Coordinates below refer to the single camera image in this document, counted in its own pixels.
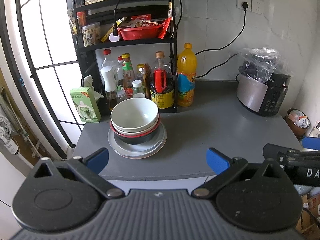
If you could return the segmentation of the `white patterned ceramic bowl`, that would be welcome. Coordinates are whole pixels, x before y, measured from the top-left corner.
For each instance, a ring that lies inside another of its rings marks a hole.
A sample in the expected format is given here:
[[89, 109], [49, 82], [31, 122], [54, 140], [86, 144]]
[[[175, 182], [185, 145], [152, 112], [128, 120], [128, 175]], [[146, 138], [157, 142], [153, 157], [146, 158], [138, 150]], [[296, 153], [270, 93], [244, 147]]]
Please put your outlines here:
[[111, 112], [114, 125], [125, 131], [145, 128], [152, 124], [158, 115], [157, 105], [146, 98], [131, 98], [118, 103]]

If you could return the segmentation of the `black metal kitchen shelf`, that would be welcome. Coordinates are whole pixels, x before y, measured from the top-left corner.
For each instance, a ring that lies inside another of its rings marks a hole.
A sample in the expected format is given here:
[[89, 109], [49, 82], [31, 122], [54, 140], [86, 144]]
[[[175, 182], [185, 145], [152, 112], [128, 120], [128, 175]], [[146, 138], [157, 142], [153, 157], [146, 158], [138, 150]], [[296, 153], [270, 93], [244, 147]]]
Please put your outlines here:
[[[174, 5], [174, 0], [103, 0], [97, 3], [85, 5], [85, 0], [72, 0], [73, 15], [77, 12], [88, 12], [89, 10], [100, 10], [94, 14], [86, 15], [88, 23], [99, 22], [101, 24], [115, 24], [116, 20], [125, 16], [137, 16], [150, 12], [152, 16], [164, 16], [168, 14], [169, 4]], [[83, 38], [80, 33], [78, 21], [75, 22], [77, 34], [73, 36], [74, 47], [79, 61], [81, 74], [86, 75], [93, 66], [97, 65], [97, 59], [91, 57], [87, 61], [87, 55], [93, 55], [95, 50], [121, 46], [135, 46], [143, 44], [170, 44], [170, 64], [171, 72], [177, 76], [177, 23], [173, 18], [170, 23], [169, 31], [163, 39], [147, 38], [143, 40], [100, 42], [92, 46], [84, 46]]]

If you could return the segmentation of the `brown pot with packets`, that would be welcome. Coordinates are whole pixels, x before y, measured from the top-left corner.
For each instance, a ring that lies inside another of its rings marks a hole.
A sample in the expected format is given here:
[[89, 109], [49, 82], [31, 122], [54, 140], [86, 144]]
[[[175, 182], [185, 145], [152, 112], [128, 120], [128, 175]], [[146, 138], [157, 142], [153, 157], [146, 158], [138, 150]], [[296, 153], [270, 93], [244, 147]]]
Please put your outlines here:
[[285, 121], [298, 139], [304, 137], [311, 125], [308, 116], [295, 108], [291, 108], [287, 111]]

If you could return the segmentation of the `green cardboard box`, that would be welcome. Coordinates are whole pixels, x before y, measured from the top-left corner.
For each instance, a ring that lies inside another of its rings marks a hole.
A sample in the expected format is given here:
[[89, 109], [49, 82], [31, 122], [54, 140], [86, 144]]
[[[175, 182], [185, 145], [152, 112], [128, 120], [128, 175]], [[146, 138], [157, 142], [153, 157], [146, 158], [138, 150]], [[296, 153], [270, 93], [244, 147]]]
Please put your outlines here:
[[70, 95], [82, 122], [100, 122], [101, 114], [91, 87], [71, 89]]

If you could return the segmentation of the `silver black rice cooker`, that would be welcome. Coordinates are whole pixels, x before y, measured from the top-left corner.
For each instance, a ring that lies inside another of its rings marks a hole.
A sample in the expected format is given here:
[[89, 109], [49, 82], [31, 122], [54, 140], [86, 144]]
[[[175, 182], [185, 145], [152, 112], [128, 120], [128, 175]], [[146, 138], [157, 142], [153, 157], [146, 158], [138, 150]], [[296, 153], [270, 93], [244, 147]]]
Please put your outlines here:
[[238, 100], [250, 111], [260, 116], [276, 115], [289, 89], [291, 76], [281, 73], [272, 73], [266, 81], [260, 82], [253, 65], [239, 67]]

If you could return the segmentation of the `clear plastic bag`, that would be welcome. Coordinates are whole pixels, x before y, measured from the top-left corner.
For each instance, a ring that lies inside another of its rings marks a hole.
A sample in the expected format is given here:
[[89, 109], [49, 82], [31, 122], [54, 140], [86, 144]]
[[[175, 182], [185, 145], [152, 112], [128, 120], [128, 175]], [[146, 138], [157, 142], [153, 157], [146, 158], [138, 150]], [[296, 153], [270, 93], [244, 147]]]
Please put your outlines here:
[[285, 59], [274, 48], [243, 48], [238, 55], [244, 60], [239, 73], [260, 83], [266, 83], [273, 74], [291, 74]]

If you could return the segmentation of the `orange juice bottle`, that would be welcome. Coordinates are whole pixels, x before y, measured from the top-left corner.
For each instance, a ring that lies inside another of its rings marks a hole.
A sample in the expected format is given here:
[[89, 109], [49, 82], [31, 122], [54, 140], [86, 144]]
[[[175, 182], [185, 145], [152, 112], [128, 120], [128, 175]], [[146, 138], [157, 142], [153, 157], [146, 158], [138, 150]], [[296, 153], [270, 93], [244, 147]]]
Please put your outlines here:
[[181, 107], [189, 107], [194, 101], [197, 58], [192, 48], [191, 43], [185, 43], [177, 60], [178, 105]]

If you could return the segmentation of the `red and black bowl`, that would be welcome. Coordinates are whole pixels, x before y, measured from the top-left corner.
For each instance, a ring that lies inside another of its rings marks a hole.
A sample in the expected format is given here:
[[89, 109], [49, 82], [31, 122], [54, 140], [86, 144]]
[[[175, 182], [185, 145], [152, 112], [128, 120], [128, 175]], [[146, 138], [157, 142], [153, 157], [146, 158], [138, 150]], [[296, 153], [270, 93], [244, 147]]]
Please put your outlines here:
[[110, 127], [111, 130], [114, 132], [115, 137], [120, 139], [122, 142], [131, 145], [137, 145], [151, 140], [155, 136], [160, 123], [161, 121], [159, 119], [152, 129], [150, 129], [149, 131], [143, 131], [143, 133], [139, 135], [124, 135], [123, 133], [120, 133], [115, 129], [112, 122], [110, 122]]

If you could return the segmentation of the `white-capped oil dispenser bottle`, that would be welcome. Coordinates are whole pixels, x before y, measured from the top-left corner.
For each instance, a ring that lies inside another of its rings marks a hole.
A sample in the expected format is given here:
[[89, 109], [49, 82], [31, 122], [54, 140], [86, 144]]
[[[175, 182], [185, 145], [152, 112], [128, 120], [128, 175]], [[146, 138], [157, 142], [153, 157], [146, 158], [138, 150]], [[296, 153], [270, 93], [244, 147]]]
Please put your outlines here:
[[117, 81], [115, 79], [114, 68], [112, 66], [104, 66], [100, 72], [104, 80], [109, 109], [112, 110], [117, 105]]

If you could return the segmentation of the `green label sauce bottle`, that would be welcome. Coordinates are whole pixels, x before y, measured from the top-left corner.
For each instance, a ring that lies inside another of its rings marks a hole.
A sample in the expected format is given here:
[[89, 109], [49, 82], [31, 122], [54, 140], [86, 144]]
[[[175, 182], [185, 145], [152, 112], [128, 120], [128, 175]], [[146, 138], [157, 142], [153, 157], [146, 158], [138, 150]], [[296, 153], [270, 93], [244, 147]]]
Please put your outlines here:
[[123, 58], [123, 88], [127, 94], [127, 98], [133, 97], [133, 85], [132, 82], [136, 79], [133, 71], [130, 54], [125, 53], [122, 55]]

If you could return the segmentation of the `soy sauce bottle yellow label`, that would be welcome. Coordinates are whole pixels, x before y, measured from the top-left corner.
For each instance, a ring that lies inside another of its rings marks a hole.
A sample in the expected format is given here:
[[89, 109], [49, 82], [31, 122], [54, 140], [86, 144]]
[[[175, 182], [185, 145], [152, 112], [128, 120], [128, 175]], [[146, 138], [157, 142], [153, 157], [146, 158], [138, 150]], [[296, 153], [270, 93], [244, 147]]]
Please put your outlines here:
[[174, 77], [164, 52], [157, 51], [155, 57], [151, 68], [151, 100], [159, 109], [167, 109], [174, 105]]

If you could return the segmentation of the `white wall power socket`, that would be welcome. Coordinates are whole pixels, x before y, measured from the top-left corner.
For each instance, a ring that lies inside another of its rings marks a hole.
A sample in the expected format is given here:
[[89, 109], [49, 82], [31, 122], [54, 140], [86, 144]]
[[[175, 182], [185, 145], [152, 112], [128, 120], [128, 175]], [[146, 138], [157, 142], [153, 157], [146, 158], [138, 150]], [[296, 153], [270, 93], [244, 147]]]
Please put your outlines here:
[[253, 12], [258, 15], [263, 15], [265, 10], [265, 4], [262, 0], [236, 0], [236, 7], [243, 9], [243, 4], [247, 3], [247, 11]]

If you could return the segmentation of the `glass salt jar grey lid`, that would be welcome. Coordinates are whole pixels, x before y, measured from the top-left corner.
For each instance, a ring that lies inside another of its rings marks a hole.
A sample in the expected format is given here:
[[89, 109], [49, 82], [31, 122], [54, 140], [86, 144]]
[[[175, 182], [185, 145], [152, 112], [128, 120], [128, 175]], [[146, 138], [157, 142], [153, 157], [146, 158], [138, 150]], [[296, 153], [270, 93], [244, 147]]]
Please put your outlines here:
[[126, 94], [125, 90], [121, 89], [121, 90], [117, 91], [117, 103], [120, 103], [126, 99], [127, 99], [127, 94]]

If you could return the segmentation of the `red-capped clear bottle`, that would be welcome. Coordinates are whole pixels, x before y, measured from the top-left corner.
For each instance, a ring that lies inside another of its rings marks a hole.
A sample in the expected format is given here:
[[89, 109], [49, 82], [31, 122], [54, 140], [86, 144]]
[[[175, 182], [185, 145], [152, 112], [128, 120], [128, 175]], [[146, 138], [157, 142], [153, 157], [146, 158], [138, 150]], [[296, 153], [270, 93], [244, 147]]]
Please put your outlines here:
[[110, 49], [104, 49], [103, 50], [103, 56], [104, 60], [102, 63], [102, 67], [113, 67], [115, 66], [115, 61], [111, 58], [111, 50]]

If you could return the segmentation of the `small white Bakery plate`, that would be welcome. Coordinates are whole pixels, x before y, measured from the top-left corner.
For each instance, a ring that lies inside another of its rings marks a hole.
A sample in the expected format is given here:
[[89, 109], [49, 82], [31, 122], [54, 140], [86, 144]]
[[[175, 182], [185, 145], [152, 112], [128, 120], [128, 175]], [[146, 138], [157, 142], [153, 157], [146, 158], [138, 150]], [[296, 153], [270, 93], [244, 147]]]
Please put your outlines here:
[[154, 137], [144, 143], [141, 144], [137, 144], [137, 145], [131, 145], [131, 144], [127, 144], [122, 142], [120, 139], [118, 139], [117, 137], [115, 137], [114, 135], [114, 140], [116, 142], [116, 144], [122, 149], [122, 150], [126, 150], [126, 151], [135, 151], [135, 152], [142, 152], [142, 151], [146, 151], [148, 149], [150, 149], [152, 146], [154, 146]]

